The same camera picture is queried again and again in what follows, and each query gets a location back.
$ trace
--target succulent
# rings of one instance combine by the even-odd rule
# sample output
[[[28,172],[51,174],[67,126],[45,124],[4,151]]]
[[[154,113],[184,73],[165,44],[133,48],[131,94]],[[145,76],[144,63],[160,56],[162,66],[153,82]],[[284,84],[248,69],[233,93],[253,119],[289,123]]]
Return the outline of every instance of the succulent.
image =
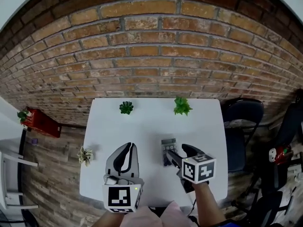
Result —
[[[21,123],[23,123],[27,119],[28,114],[29,114],[29,111],[27,109],[24,109],[17,113],[17,116],[20,119]]]
[[[183,114],[185,113],[186,116],[189,113],[189,110],[192,110],[192,108],[189,106],[188,101],[184,97],[177,96],[175,99],[176,107],[174,108],[175,115],[176,114]]]
[[[134,108],[132,104],[132,102],[123,102],[122,104],[120,104],[121,113],[130,114]]]
[[[81,146],[80,151],[77,156],[79,157],[79,163],[82,164],[85,162],[85,166],[90,164],[90,161],[93,159],[93,151],[91,149],[85,150],[83,146]]]

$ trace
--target marker cube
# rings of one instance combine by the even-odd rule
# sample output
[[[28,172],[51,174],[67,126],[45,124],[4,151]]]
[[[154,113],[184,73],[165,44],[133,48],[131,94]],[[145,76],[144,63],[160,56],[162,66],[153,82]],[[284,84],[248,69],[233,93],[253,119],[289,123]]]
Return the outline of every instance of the marker cube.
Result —
[[[104,207],[112,213],[134,213],[137,211],[142,195],[142,186],[103,185]]]
[[[209,154],[182,159],[182,177],[198,184],[215,177],[216,158]]]

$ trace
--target cable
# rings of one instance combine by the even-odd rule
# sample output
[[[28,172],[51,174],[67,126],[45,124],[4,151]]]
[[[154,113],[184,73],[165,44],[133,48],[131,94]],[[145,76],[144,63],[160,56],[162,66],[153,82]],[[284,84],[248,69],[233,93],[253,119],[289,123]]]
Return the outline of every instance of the cable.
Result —
[[[191,209],[191,212],[188,214],[188,216],[189,216],[189,215],[192,213],[192,211],[194,210],[195,204],[196,204],[196,199],[195,199],[195,201],[194,201],[193,208]]]

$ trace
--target floor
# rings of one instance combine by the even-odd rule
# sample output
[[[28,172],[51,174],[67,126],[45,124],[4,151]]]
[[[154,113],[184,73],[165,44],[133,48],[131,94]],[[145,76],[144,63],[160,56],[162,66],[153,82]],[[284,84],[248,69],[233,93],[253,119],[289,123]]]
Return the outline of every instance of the floor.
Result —
[[[77,153],[84,141],[85,129],[62,128],[59,139],[43,136],[35,131],[27,132],[24,147],[25,159],[39,163],[38,167],[25,166],[22,170],[22,189],[25,203],[36,203],[32,210],[41,227],[90,227],[103,213],[102,203],[80,196],[80,164]],[[253,144],[266,140],[270,135],[264,128],[258,129]],[[245,214],[230,206],[250,183],[251,174],[229,174],[228,197],[219,202],[227,218],[241,219]],[[289,174],[289,183],[283,188],[287,202],[291,190],[295,201],[286,217],[279,214],[277,222],[284,227],[293,227],[302,215],[303,187],[294,182],[294,174]],[[246,199],[249,206],[252,196]]]

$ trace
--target forearm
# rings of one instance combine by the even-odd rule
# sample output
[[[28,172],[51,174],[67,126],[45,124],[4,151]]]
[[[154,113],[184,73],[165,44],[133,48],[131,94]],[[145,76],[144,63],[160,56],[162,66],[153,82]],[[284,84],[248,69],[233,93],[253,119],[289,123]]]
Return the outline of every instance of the forearm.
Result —
[[[92,227],[119,227],[123,218],[124,214],[106,211]]]
[[[225,216],[219,209],[207,183],[193,184],[196,193],[199,224],[209,227],[225,221]]]

